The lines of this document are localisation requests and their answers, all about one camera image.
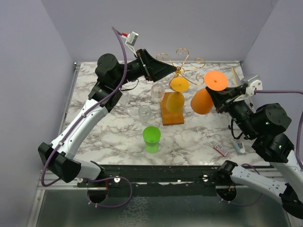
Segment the orange plastic wine glass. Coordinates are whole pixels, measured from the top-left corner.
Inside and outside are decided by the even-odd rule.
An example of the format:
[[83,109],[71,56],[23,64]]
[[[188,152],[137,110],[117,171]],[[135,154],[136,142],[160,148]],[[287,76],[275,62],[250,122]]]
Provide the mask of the orange plastic wine glass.
[[192,110],[200,115],[208,114],[214,105],[206,88],[214,91],[222,91],[228,87],[229,83],[227,77],[222,72],[215,70],[205,74],[204,82],[206,87],[198,90],[190,103]]

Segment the yellow plastic wine glass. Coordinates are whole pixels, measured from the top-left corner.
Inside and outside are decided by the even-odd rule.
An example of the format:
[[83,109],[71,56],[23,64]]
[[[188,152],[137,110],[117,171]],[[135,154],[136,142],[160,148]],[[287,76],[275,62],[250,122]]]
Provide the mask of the yellow plastic wine glass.
[[188,90],[189,82],[185,78],[177,77],[171,80],[169,86],[173,92],[168,96],[166,108],[171,113],[180,113],[185,103],[183,92]]

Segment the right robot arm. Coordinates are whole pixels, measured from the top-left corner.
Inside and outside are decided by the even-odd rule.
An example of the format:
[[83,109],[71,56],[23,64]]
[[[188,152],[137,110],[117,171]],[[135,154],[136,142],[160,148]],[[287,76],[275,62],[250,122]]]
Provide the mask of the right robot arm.
[[275,167],[286,182],[270,180],[250,172],[232,161],[225,161],[217,172],[223,185],[230,182],[248,186],[280,203],[292,216],[303,218],[303,165],[299,160],[298,147],[285,135],[291,118],[278,103],[259,107],[255,112],[244,100],[248,85],[228,87],[222,91],[206,88],[218,113],[228,113],[249,140],[252,148],[266,162]]

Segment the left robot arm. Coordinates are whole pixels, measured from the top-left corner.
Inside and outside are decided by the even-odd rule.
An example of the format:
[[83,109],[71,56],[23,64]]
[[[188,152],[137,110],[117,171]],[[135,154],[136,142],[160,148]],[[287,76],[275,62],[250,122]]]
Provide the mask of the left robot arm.
[[41,143],[39,156],[45,169],[66,183],[84,178],[95,187],[104,182],[102,167],[90,161],[78,161],[74,157],[88,134],[116,106],[122,96],[121,86],[139,77],[157,82],[175,72],[177,68],[153,58],[145,49],[136,51],[135,60],[124,64],[110,53],[97,61],[97,82],[88,95],[76,118],[49,144]]

